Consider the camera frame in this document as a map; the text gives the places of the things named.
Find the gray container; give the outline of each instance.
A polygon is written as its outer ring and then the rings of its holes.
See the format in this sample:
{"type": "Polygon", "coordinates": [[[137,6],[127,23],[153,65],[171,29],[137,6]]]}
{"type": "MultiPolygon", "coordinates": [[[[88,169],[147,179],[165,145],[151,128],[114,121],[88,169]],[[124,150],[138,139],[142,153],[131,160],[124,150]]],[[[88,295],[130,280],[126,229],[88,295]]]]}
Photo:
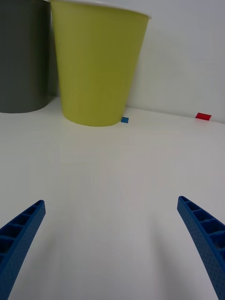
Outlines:
{"type": "Polygon", "coordinates": [[[0,0],[0,112],[47,105],[51,8],[43,0],[0,0]]]}

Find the white wall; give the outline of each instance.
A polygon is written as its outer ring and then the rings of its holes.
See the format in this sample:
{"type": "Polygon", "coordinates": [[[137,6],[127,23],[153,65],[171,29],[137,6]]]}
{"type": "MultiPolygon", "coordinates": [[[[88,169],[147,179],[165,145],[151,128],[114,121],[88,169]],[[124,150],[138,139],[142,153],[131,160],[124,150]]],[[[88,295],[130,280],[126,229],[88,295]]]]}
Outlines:
{"type": "MultiPolygon", "coordinates": [[[[193,117],[201,112],[225,122],[225,1],[109,2],[153,17],[127,106],[193,117]]],[[[55,94],[53,61],[50,91],[55,94]]]]}

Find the blue tape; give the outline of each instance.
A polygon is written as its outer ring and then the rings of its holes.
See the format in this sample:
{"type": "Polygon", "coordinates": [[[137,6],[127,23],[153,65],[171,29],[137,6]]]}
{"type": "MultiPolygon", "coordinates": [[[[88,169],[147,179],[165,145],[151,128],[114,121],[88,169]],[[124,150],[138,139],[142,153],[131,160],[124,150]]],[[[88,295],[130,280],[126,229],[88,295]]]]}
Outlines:
{"type": "Polygon", "coordinates": [[[127,117],[122,117],[122,119],[121,119],[122,123],[128,123],[128,121],[129,121],[129,118],[127,118],[127,117]]]}

